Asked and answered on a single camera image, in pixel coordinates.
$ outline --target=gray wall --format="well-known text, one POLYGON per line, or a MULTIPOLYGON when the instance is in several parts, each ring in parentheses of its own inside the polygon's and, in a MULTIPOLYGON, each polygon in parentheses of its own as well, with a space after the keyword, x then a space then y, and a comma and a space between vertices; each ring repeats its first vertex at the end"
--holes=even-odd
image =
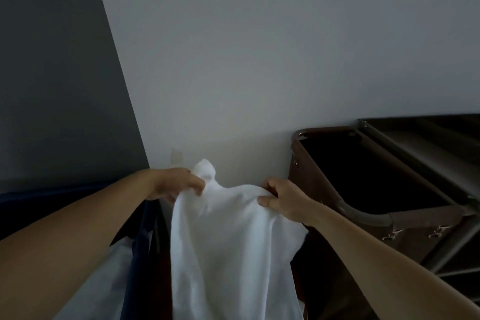
POLYGON ((102 0, 0 10, 0 192, 147 167, 102 0))
POLYGON ((103 1, 154 167, 258 183, 296 129, 480 112, 480 0, 103 1))

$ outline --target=forearm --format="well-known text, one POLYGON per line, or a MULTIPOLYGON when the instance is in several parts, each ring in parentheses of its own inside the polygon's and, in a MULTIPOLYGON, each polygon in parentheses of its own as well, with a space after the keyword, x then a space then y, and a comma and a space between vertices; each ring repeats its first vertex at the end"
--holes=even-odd
POLYGON ((411 259, 326 206, 312 208, 314 226, 345 264, 382 320, 480 319, 479 308, 411 259))
POLYGON ((155 174, 134 173, 0 241, 1 317, 53 317, 154 190, 155 174))

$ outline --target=white fabric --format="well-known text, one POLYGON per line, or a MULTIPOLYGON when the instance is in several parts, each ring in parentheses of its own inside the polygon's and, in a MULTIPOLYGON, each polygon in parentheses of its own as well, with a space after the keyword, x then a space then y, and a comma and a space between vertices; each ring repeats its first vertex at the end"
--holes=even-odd
POLYGON ((171 270, 174 320, 303 319, 290 268, 307 229, 256 199, 253 185, 224 188, 206 159, 192 173, 201 197, 180 193, 173 208, 171 270))
POLYGON ((133 239, 112 245, 102 264, 88 277, 54 320, 119 320, 132 263, 133 239))

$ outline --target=hand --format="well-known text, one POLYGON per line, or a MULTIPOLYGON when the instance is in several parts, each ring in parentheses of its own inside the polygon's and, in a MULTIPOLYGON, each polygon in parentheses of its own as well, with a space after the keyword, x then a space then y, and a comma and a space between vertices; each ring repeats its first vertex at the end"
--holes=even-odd
POLYGON ((258 203, 261 206, 276 210, 294 222, 313 225, 315 207, 321 204, 309 198, 296 184, 283 178, 271 177, 261 186, 275 195, 260 196, 258 203))
POLYGON ((205 188, 205 181, 191 174, 190 170, 186 168, 154 171, 157 174, 155 189, 148 196, 148 200, 163 197, 173 205, 180 191, 194 189, 195 195, 200 196, 205 188))

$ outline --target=left hand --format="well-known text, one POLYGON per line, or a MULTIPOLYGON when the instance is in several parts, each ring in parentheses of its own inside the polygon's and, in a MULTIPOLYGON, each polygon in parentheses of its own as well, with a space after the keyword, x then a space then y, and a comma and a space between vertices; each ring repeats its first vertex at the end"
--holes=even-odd
POLYGON ((147 197, 147 200, 164 198, 172 205, 178 194, 186 189, 194 189, 195 195, 200 196, 205 188, 205 181, 190 173, 186 168, 169 168, 167 170, 155 170, 159 179, 155 189, 147 197))

